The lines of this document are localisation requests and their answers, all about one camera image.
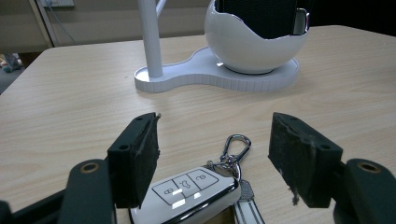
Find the white spherical object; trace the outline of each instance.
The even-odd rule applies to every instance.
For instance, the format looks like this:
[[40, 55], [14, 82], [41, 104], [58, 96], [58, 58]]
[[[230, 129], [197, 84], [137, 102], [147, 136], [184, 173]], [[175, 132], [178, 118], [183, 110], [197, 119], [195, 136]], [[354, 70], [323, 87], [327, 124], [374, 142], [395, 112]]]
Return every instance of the white spherical object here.
[[213, 54], [226, 67], [243, 74], [264, 74], [291, 60], [305, 43], [308, 13], [298, 9], [293, 35], [264, 39], [256, 35], [238, 17], [218, 13], [215, 1], [205, 16], [205, 37]]

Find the wooden table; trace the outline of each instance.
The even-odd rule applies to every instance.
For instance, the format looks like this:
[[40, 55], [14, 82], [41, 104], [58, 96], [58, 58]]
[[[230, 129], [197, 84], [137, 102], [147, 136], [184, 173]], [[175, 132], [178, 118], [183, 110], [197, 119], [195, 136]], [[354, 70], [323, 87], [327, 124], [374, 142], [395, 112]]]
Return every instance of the wooden table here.
[[[206, 45], [200, 35], [161, 41], [164, 63]], [[104, 158], [133, 118], [160, 112], [162, 155], [153, 180], [216, 160], [227, 136], [241, 133], [252, 140], [244, 178], [266, 223], [332, 223], [332, 207], [293, 206], [267, 158], [273, 112], [323, 133], [345, 150], [343, 161], [364, 158], [395, 174], [396, 38], [314, 27], [296, 59], [296, 82], [279, 91], [190, 85], [153, 94], [134, 87], [134, 72], [146, 65], [142, 41], [49, 49], [0, 96], [0, 199], [17, 211], [63, 189], [70, 169]], [[129, 222], [125, 210], [118, 218]]]

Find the white key fob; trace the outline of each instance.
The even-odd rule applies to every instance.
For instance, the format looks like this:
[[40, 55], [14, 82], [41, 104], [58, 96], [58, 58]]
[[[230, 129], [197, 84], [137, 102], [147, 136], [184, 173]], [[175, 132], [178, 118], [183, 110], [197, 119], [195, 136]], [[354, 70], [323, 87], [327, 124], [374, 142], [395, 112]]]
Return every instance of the white key fob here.
[[151, 184], [141, 208], [130, 214], [135, 224], [204, 223], [240, 196], [234, 177], [197, 167]]

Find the white stand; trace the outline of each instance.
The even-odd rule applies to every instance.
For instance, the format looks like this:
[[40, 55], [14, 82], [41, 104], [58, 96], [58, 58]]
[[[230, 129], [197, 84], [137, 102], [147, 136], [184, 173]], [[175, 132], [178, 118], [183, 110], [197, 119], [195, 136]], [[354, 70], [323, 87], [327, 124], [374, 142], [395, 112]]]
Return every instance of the white stand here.
[[235, 91], [274, 91], [288, 87], [296, 79], [295, 59], [264, 75], [244, 75], [226, 68], [209, 48], [199, 49], [184, 62], [162, 65], [158, 16], [154, 0], [138, 0], [147, 67], [137, 70], [134, 84], [140, 91], [163, 92], [190, 84], [206, 84]]

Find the wall outlet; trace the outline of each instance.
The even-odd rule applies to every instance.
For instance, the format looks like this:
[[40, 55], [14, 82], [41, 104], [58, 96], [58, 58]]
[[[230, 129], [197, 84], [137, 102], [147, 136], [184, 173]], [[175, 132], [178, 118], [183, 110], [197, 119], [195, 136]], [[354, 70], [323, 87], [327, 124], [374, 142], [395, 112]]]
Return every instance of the wall outlet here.
[[47, 1], [51, 2], [52, 7], [73, 7], [74, 6], [73, 0], [41, 0], [41, 5], [43, 5], [43, 7], [48, 7]]

